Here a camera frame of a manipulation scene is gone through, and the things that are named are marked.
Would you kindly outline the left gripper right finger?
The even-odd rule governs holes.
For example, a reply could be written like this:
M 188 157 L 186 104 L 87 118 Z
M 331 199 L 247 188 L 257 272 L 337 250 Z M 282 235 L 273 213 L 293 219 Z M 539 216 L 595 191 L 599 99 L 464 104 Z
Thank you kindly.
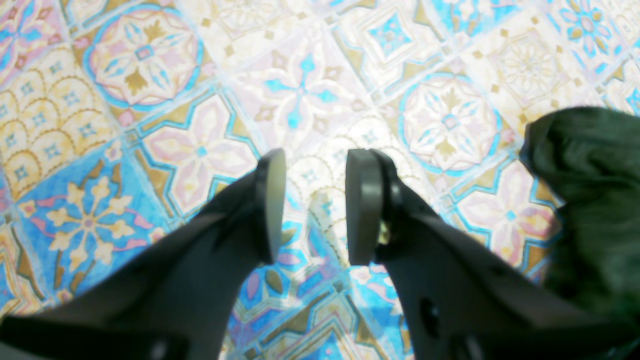
M 349 262 L 384 266 L 417 360 L 637 360 L 639 333 L 535 285 L 448 225 L 377 149 L 345 172 Z

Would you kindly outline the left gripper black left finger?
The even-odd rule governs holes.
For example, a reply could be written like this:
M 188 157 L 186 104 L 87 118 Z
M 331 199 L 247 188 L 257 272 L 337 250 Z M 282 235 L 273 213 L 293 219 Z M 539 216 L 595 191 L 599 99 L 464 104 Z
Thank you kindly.
M 73 300 L 1 322 L 3 360 L 216 360 L 249 275 L 278 258 L 286 156 L 216 194 L 191 221 Z

